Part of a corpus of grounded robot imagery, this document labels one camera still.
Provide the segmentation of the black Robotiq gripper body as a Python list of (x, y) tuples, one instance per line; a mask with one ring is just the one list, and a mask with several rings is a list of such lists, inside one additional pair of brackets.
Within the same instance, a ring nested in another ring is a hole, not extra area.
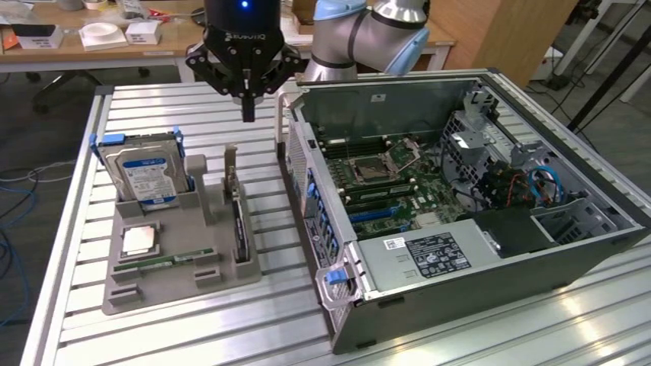
[(273, 61), (285, 41), (279, 1), (205, 1), (203, 44), (220, 61), (216, 90), (229, 95), (273, 93), (285, 71)]

